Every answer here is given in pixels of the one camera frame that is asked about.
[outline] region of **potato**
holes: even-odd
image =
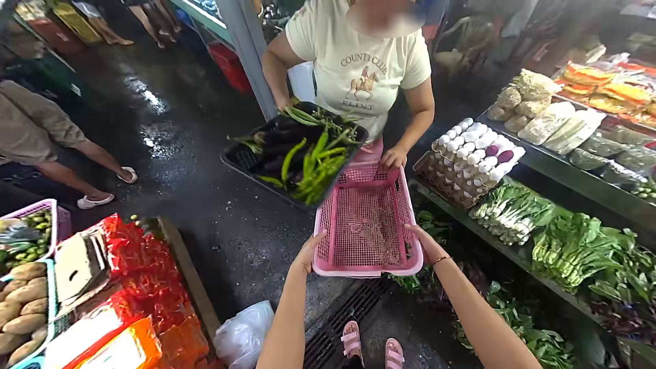
[[[17,348],[14,351],[14,353],[11,354],[11,356],[9,357],[9,361],[7,362],[7,368],[16,365],[19,361],[28,357],[28,355],[36,351],[39,348],[39,346],[41,346],[40,343],[30,341],[25,343],[23,346]]]
[[[27,314],[45,314],[48,311],[48,297],[30,301],[20,310],[21,315]]]
[[[33,280],[30,280],[28,282],[28,286],[31,286],[33,284],[39,284],[39,283],[47,283],[47,282],[48,282],[47,277],[38,277],[38,278],[34,278]]]
[[[13,268],[9,274],[14,279],[31,280],[45,276],[46,266],[44,263],[26,263]]]
[[[32,341],[43,343],[48,337],[48,324],[40,326],[36,331],[32,332]]]
[[[27,314],[10,320],[2,330],[6,333],[28,334],[36,331],[38,327],[46,324],[48,320],[44,314]]]
[[[15,301],[19,303],[28,303],[30,301],[43,299],[48,296],[48,286],[45,283],[23,286],[16,291],[11,292],[6,301]]]
[[[22,336],[11,333],[0,333],[0,355],[11,353],[24,341],[25,339]]]
[[[27,286],[28,281],[26,280],[13,280],[3,288],[3,292],[11,292],[11,291],[16,291],[18,288],[21,288],[22,286]]]
[[[8,321],[18,317],[20,304],[12,301],[0,303],[0,325],[4,326]]]

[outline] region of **metal drain grate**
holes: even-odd
[[[344,325],[349,320],[362,321],[393,283],[385,277],[366,280],[351,292],[341,306],[331,309],[330,317],[322,321],[321,326],[305,344],[303,368],[321,369],[333,355],[342,356],[340,337]]]

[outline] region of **black plastic tray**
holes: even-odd
[[[308,114],[312,114],[317,111],[319,106],[312,104],[311,102],[303,101],[300,102],[296,105],[298,109],[303,110],[304,112]],[[333,122],[336,124],[341,124],[342,123],[342,118],[336,114],[330,113],[326,111],[325,113],[326,116],[330,116],[333,119]],[[280,116],[276,116],[273,119],[271,119],[267,124],[263,125],[262,127],[256,128],[250,132],[250,135],[256,132],[269,132],[273,131],[276,128],[276,121],[279,119]],[[356,129],[356,138],[359,142],[365,142],[367,138],[369,137],[369,132],[367,132],[366,129],[362,127],[358,127]],[[328,197],[328,194],[330,193],[330,190],[332,187],[335,185],[335,182],[337,181],[337,178],[339,177],[340,174],[344,171],[346,166],[355,158],[356,154],[358,153],[357,150],[354,150],[349,157],[346,159],[344,165],[342,166],[342,169],[335,175],[335,178],[333,179],[333,183],[331,183],[330,186],[326,187],[326,189],[323,192],[323,195],[321,196],[321,200],[315,202],[314,204],[306,205],[304,202],[299,201],[293,197],[291,197],[291,194],[288,193],[287,191],[280,189],[273,185],[272,183],[266,182],[261,180],[257,175],[254,173],[251,173],[252,168],[255,168],[259,163],[260,163],[260,157],[255,154],[253,151],[251,151],[250,148],[243,144],[235,143],[228,147],[228,149],[221,155],[221,160],[228,166],[231,167],[232,169],[235,169],[242,175],[252,179],[253,181],[257,182],[267,190],[273,192],[274,194],[277,194],[287,202],[289,202],[291,205],[299,208],[302,211],[308,212],[308,213],[313,213],[317,207],[319,207],[323,201]]]

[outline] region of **pink plastic basket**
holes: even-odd
[[[384,173],[378,162],[349,165],[317,209],[314,234],[328,235],[314,252],[314,271],[356,278],[419,272],[424,255],[406,223],[416,224],[403,171]]]
[[[50,209],[52,215],[52,236],[50,237],[50,248],[48,249],[48,253],[42,256],[39,261],[49,258],[54,253],[57,243],[67,239],[71,235],[71,213],[69,213],[68,210],[57,206],[57,200],[54,198],[47,198],[30,206],[26,206],[21,210],[16,210],[13,213],[0,217],[0,219],[27,217],[32,213],[44,209]]]

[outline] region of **woman's arm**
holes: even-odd
[[[262,55],[262,72],[278,109],[284,110],[291,105],[287,88],[287,70],[303,62],[305,60],[299,58],[289,45],[285,31],[271,41]]]
[[[274,323],[264,340],[256,369],[301,369],[305,355],[305,283],[312,271],[314,248],[325,231],[305,242],[289,267]]]
[[[448,256],[435,240],[418,226],[406,225],[421,242],[428,262]],[[452,259],[433,265],[449,296],[467,339],[486,369],[539,369],[542,366],[497,312],[476,291]]]
[[[385,170],[405,166],[408,151],[433,124],[433,117],[435,116],[435,100],[430,77],[412,89],[403,90],[403,94],[410,108],[412,118],[410,125],[408,125],[403,137],[397,142],[396,146],[387,150],[380,159],[380,165]]]

